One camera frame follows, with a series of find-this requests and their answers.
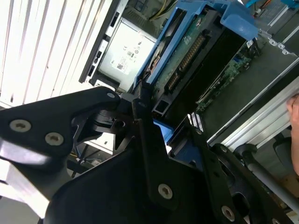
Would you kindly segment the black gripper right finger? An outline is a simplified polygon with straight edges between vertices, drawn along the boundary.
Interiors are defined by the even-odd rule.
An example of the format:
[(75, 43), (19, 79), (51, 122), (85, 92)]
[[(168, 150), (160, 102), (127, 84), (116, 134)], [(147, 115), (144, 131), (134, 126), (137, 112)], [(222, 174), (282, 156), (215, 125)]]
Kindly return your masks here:
[(292, 220), (273, 199), (294, 209), (294, 196), (254, 158), (255, 145), (243, 144), (233, 152), (223, 144), (208, 145), (203, 123), (196, 113), (187, 124), (199, 149), (207, 181), (214, 223), (291, 224)]

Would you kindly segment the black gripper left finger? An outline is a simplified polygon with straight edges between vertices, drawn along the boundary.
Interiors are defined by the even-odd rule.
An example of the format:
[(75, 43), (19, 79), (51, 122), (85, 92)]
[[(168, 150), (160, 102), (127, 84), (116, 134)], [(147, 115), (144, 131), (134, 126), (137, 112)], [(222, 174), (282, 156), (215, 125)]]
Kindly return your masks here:
[(6, 109), (0, 113), (0, 156), (39, 174), (56, 174), (72, 149), (102, 133), (121, 140), (117, 154), (136, 151), (151, 202), (174, 210), (171, 166), (160, 128), (151, 116), (151, 92), (117, 95), (106, 87)]

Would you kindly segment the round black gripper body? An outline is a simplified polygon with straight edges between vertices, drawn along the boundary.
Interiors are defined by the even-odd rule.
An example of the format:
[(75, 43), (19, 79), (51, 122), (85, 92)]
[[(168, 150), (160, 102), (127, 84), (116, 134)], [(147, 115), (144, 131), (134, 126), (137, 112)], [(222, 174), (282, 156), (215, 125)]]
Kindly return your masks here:
[(170, 159), (168, 172), (178, 205), (168, 210), (150, 201), (136, 151), (123, 152), (65, 184), (48, 205), (46, 224), (222, 224), (205, 178), (196, 168)]

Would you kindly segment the person's hand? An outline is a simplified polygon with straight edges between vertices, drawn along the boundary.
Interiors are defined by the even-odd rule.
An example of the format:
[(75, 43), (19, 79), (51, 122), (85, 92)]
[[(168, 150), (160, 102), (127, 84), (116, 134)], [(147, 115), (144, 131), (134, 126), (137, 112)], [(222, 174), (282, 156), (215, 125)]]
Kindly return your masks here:
[(299, 175), (299, 95), (292, 96), (286, 103), (291, 130), (291, 158), (294, 171)]

